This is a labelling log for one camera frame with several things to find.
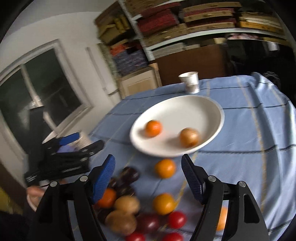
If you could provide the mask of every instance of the silver bolt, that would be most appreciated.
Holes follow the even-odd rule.
[[[86,161],[87,157],[83,157],[82,159],[80,159],[80,161]]]
[[[239,182],[239,185],[240,185],[242,188],[244,188],[244,187],[246,186],[246,183],[243,182],[243,181],[240,181],[240,182]]]
[[[88,179],[88,176],[82,176],[82,177],[80,177],[79,180],[82,181],[82,182],[86,182],[87,179]]]
[[[51,187],[55,187],[56,185],[57,185],[57,182],[56,181],[53,181],[53,182],[50,183],[50,186]]]
[[[208,179],[210,182],[215,182],[217,180],[215,176],[209,176]]]

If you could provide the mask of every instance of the tablecloth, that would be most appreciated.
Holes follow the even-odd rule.
[[[104,149],[92,157],[91,167],[101,165],[108,154],[116,158],[115,175],[125,166],[141,172],[134,184],[141,209],[152,211],[155,196],[169,192],[178,202],[177,210],[188,217],[179,232],[188,241],[197,225],[202,206],[193,198],[181,169],[181,157],[173,160],[176,174],[160,179],[154,165],[161,158],[136,150],[129,131],[134,121],[151,106],[176,96],[186,95],[183,83],[167,85],[126,97],[101,120],[90,137],[103,139]],[[268,79],[258,73],[200,80],[200,92],[217,101],[225,122],[217,137],[189,156],[209,175],[236,184],[244,180],[251,189],[266,222],[270,240],[277,240],[296,213],[296,122],[295,108]],[[82,240],[73,208],[70,211],[76,240]],[[102,225],[108,241],[122,237]],[[161,232],[171,232],[162,227]],[[160,239],[161,232],[148,240]],[[220,240],[223,232],[217,232]]]

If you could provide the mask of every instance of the metal screw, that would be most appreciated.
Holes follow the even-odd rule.
[[[240,181],[240,182],[239,182],[239,185],[240,185],[242,188],[244,188],[244,187],[246,186],[246,183],[243,182],[243,181]]]
[[[88,176],[82,176],[82,177],[80,177],[79,180],[82,181],[82,182],[86,182],[87,179],[88,179]]]
[[[217,180],[215,176],[209,176],[208,179],[210,182],[215,182]]]
[[[50,183],[50,186],[51,187],[55,187],[56,185],[57,185],[57,182],[56,181],[53,181],[53,182]]]

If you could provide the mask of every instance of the white plate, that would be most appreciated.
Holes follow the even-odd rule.
[[[163,126],[156,137],[145,136],[145,125],[158,120]],[[192,153],[208,144],[219,133],[224,124],[224,111],[214,100],[203,96],[178,96],[162,101],[141,114],[134,122],[131,143],[139,151],[159,157],[176,157]],[[184,148],[179,142],[182,129],[191,127],[200,134],[198,146]]]

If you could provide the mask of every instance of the paper cup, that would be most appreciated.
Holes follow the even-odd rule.
[[[179,78],[186,85],[188,94],[195,94],[200,91],[198,84],[198,72],[187,72],[179,75]]]

